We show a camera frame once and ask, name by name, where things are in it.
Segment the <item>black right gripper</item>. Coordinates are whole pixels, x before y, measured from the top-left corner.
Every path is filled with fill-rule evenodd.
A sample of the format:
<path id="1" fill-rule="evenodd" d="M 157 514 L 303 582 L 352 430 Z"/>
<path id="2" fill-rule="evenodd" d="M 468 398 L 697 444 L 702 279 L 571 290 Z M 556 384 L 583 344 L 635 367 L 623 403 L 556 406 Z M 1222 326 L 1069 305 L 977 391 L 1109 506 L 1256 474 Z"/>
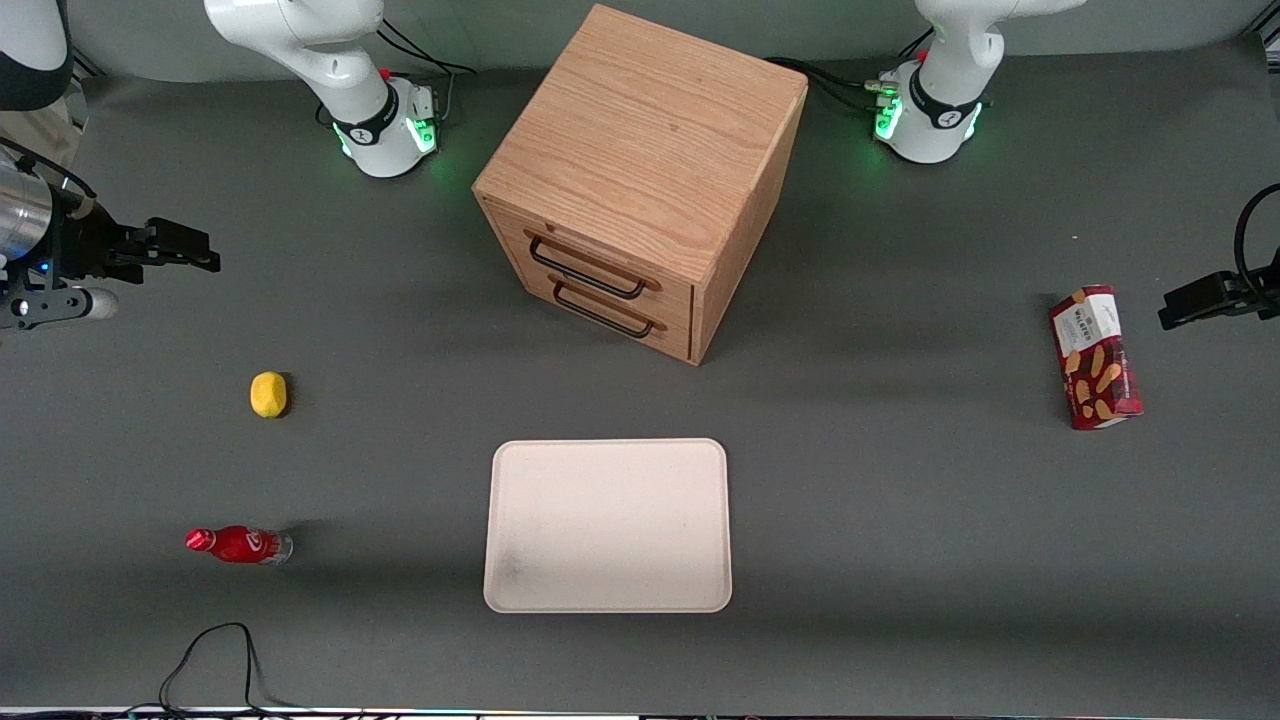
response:
<path id="1" fill-rule="evenodd" d="M 142 284 L 148 258 L 151 266 L 221 270 L 220 255 L 211 251 L 209 234 L 202 231 L 164 218 L 148 218 L 148 227 L 123 225 L 100 205 L 82 218 L 59 205 L 54 208 L 45 274 L 56 286 L 84 278 Z"/>

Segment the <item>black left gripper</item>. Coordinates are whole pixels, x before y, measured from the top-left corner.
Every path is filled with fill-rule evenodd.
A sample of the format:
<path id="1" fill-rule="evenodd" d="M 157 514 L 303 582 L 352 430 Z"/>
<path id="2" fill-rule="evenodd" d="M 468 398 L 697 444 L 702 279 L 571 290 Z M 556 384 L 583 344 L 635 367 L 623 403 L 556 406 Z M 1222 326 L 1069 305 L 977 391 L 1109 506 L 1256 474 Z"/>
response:
<path id="1" fill-rule="evenodd" d="M 1279 268 L 1262 266 L 1245 274 L 1215 272 L 1169 291 L 1158 320 L 1165 331 L 1216 316 L 1256 314 L 1261 320 L 1279 316 Z"/>

